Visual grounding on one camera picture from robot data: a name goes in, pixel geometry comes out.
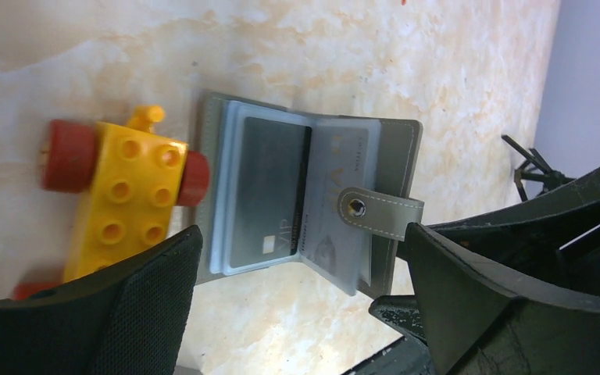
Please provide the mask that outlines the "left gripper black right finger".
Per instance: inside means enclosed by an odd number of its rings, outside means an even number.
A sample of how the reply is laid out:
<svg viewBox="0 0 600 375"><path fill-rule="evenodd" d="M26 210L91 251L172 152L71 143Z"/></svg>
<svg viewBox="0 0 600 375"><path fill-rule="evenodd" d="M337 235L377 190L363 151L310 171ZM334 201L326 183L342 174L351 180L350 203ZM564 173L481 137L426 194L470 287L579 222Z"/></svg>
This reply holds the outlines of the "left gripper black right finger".
<svg viewBox="0 0 600 375"><path fill-rule="evenodd" d="M439 374L600 374L600 297L528 276L418 223L406 241Z"/></svg>

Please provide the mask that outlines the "grey card holder wallet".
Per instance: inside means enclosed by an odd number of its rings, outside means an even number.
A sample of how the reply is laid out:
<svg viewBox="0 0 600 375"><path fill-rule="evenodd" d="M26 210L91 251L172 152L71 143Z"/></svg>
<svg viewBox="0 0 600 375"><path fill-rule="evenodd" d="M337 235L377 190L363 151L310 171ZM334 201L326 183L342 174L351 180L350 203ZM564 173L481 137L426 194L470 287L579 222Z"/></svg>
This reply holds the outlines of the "grey card holder wallet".
<svg viewBox="0 0 600 375"><path fill-rule="evenodd" d="M291 113L288 108L272 105L255 100L208 91L199 99L198 107L198 137L197 146L208 159L212 176L209 190L204 200L187 215L201 228L204 245L197 271L196 284L205 284L226 277L223 273L209 271L209 243L213 239L213 219L216 218L216 192L218 188L218 146L225 137L221 122L226 118L227 103L237 101L258 105L267 109ZM373 190L381 195L389 195L396 200L408 197L411 190L416 158L420 149L422 124L417 120L398 120L381 118L382 149L377 153L377 173ZM373 235L373 243L368 246L368 252L362 254L362 265L370 271L370 278L360 273L357 290L363 294L377 298L391 292L394 275L395 256L399 240L387 238L368 230Z"/></svg>

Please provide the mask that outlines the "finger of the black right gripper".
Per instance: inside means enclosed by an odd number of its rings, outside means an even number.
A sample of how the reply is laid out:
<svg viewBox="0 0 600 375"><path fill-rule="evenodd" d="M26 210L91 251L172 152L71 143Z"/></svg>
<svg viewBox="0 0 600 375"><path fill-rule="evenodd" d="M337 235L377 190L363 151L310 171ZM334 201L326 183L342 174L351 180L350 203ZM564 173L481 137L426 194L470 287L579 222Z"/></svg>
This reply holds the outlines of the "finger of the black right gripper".
<svg viewBox="0 0 600 375"><path fill-rule="evenodd" d="M529 277L600 296L600 167L537 198L427 230Z"/></svg>
<svg viewBox="0 0 600 375"><path fill-rule="evenodd" d="M345 371L345 375L431 375L434 364L414 295L385 295L369 307L370 315L402 336Z"/></svg>

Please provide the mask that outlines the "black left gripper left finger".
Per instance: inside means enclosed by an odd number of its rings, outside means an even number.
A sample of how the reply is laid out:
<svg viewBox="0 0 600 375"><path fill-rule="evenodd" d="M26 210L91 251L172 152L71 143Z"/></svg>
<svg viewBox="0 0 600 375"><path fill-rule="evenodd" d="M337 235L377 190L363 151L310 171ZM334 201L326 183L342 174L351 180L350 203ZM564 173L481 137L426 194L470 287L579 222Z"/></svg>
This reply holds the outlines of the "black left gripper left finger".
<svg viewBox="0 0 600 375"><path fill-rule="evenodd" d="M171 374L202 233L188 227L86 277L0 300L0 374Z"/></svg>

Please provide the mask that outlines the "black VIP credit card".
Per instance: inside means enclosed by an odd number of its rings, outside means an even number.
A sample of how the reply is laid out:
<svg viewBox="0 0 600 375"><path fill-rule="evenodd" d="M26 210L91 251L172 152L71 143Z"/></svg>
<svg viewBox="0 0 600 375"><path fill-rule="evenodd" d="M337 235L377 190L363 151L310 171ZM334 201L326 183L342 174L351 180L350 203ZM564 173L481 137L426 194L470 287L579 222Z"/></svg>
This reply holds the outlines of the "black VIP credit card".
<svg viewBox="0 0 600 375"><path fill-rule="evenodd" d="M228 270L296 254L311 135L306 125L245 117Z"/></svg>

